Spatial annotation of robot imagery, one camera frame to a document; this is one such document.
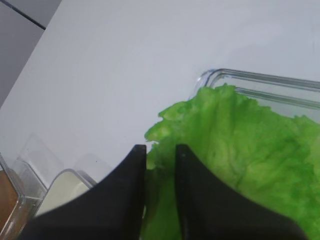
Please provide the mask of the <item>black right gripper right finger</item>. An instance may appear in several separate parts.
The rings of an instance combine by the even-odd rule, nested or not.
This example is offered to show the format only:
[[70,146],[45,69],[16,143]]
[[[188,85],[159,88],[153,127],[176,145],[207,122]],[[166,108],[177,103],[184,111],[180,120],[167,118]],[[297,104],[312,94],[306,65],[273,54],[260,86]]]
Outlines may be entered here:
[[242,196],[186,144],[175,149],[175,197],[184,240],[306,240],[290,218]]

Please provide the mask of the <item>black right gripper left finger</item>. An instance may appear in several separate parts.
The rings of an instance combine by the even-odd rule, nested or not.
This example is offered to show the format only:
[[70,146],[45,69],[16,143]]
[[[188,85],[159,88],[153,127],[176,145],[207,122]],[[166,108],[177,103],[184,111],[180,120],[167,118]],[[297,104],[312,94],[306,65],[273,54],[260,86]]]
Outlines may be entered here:
[[103,180],[30,222],[20,240],[138,240],[145,207],[147,148],[135,145]]

